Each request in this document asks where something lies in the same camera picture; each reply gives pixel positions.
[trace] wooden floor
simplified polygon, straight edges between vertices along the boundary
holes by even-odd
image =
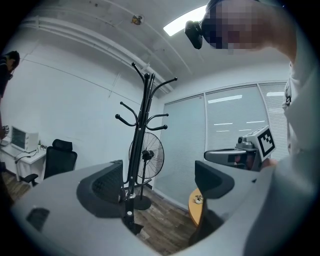
[[[4,172],[2,177],[14,201],[30,189],[28,184],[17,182],[12,174]],[[171,255],[187,248],[190,236],[196,231],[189,213],[147,187],[143,194],[151,199],[152,205],[148,210],[134,210],[135,222],[144,226],[137,237],[161,255]]]

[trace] table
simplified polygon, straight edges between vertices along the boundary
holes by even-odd
[[[36,154],[35,152],[26,153],[8,144],[0,147],[0,159],[2,162],[5,162],[6,169],[15,174],[18,182],[20,181],[20,177],[24,178],[30,174],[37,174],[38,178],[35,179],[35,182],[40,183],[44,179],[45,156],[47,151],[40,147],[38,150],[39,152]],[[15,161],[21,157],[24,158],[16,164]]]
[[[202,196],[199,188],[197,188],[196,190],[194,190],[190,194],[189,202],[188,202],[188,209],[189,209],[189,214],[190,214],[190,217],[191,217],[193,223],[196,226],[198,226],[199,222],[200,222],[201,213],[202,213],[203,203],[200,203],[200,204],[195,203],[196,196]]]

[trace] ceiling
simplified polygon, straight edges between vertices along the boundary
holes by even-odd
[[[175,76],[203,76],[239,65],[288,62],[274,49],[246,54],[228,54],[207,43],[196,50],[180,31],[167,35],[163,27],[177,17],[206,5],[208,0],[46,0],[30,17],[54,18],[87,28],[116,42],[149,64],[164,80]],[[145,21],[133,24],[133,15]],[[171,91],[179,83],[171,83]]]

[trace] white wall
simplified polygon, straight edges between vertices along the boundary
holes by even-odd
[[[139,75],[96,49],[43,31],[19,31],[5,52],[11,50],[20,52],[21,62],[1,102],[2,123],[39,132],[46,146],[54,139],[72,142],[78,154],[76,169],[122,159],[127,178],[135,129],[115,119],[115,114],[134,123],[120,102],[139,113],[143,96]],[[162,114],[160,106],[154,97],[150,116]],[[161,125],[161,118],[150,122],[150,127]]]
[[[239,66],[239,68],[225,69],[211,75],[194,76],[191,79],[184,79],[182,75],[178,77],[180,81],[178,80],[179,84],[176,89],[162,97],[161,102],[165,104],[225,86],[287,80],[289,78],[289,62]]]

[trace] window blind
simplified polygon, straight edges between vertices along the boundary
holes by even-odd
[[[238,138],[268,125],[256,85],[206,94],[207,150],[234,148]]]
[[[196,96],[164,106],[163,124],[168,129],[161,132],[164,164],[155,177],[154,189],[168,199],[187,208],[195,183],[195,161],[204,159],[206,118],[204,97]]]
[[[271,154],[271,157],[276,160],[281,160],[289,154],[287,120],[282,108],[285,86],[285,82],[259,84],[268,110],[270,127],[276,146],[276,150]]]

